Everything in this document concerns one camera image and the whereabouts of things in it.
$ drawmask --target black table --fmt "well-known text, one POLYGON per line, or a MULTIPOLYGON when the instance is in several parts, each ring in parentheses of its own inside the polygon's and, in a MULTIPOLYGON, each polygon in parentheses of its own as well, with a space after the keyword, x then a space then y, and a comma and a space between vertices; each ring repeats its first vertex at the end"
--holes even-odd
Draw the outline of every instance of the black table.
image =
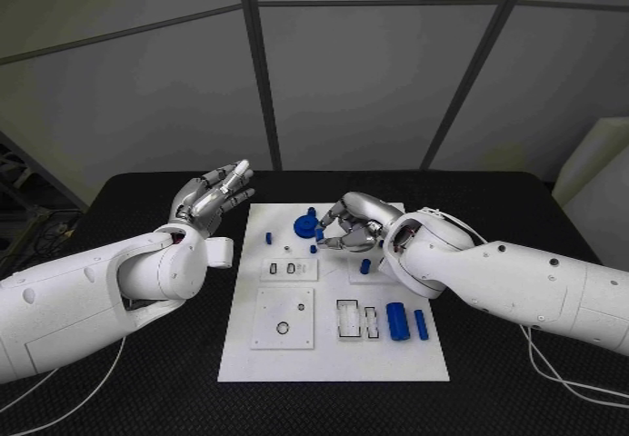
MULTIPOLYGON (((79 224, 69 252, 150 232, 164 222, 180 186, 196 173, 115 176, 79 224)), ((441 209, 490 240, 588 262, 593 251, 526 173, 258 172, 257 203, 335 202, 371 193, 407 210, 441 209)), ((470 309, 451 292, 433 301, 450 382, 216 383, 249 206, 222 221, 235 241, 235 266, 208 270, 184 306, 128 337, 102 390, 49 434, 629 434, 629 411, 578 400, 531 368, 518 327, 470 309)), ((629 360, 549 334, 537 343, 568 380, 626 389, 629 360)), ((68 411, 99 382, 118 345, 63 368, 1 417, 3 432, 24 430, 68 411)), ((1 403, 36 379, 0 388, 1 403)))

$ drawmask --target robotic hand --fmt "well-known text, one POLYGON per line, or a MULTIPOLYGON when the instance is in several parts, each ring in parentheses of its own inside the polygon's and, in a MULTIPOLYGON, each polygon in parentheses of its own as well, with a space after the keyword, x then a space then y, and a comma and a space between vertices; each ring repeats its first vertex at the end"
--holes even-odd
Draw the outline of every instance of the robotic hand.
POLYGON ((234 242, 208 238, 254 194, 247 160, 192 179, 154 232, 16 272, 0 282, 0 383, 89 355, 173 312, 208 267, 232 266, 234 242), (140 300, 128 308, 121 297, 140 300))
POLYGON ((379 271, 420 296, 448 287, 505 320, 629 355, 629 272, 512 243, 476 246, 456 218, 428 208, 402 213, 363 193, 343 195, 319 228, 336 218, 346 235, 320 238, 320 248, 362 252, 381 236, 379 271))

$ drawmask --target white board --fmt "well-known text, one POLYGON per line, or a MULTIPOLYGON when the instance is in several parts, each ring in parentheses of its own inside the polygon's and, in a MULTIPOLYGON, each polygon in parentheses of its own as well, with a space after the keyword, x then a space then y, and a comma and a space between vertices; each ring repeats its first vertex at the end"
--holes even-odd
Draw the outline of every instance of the white board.
MULTIPOLYGON (((401 203, 392 204, 404 210, 401 203)), ((293 222, 307 212, 317 210, 317 217, 332 203, 252 204, 247 224, 242 256, 232 311, 222 348, 219 382, 447 382, 450 380, 438 343, 436 322, 427 299, 401 284, 385 282, 378 276, 379 248, 368 253, 319 250, 310 253, 313 239, 301 239, 293 231, 293 222), (265 233, 272 233, 272 244, 265 243, 265 233), (350 283, 349 258, 372 260, 371 273, 378 273, 365 283, 350 283), (264 259, 319 259, 319 280, 314 282, 262 281, 264 259), (257 297, 261 288, 300 288, 313 290, 313 348, 300 350, 252 349, 257 297), (375 307, 379 339, 337 339, 336 300, 358 300, 359 313, 375 307), (392 341, 386 323, 386 303, 401 302, 407 309, 410 339, 392 341), (420 340, 412 311, 423 310, 428 341, 420 340)), ((332 224, 324 236, 340 236, 343 231, 332 224)))

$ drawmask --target wall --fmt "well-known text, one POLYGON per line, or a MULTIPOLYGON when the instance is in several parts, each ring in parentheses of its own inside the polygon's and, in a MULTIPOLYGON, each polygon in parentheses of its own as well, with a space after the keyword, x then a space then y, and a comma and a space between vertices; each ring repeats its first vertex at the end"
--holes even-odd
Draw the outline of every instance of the wall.
POLYGON ((86 204, 117 173, 245 156, 551 181, 629 112, 629 5, 512 1, 4 2, 0 133, 86 204))

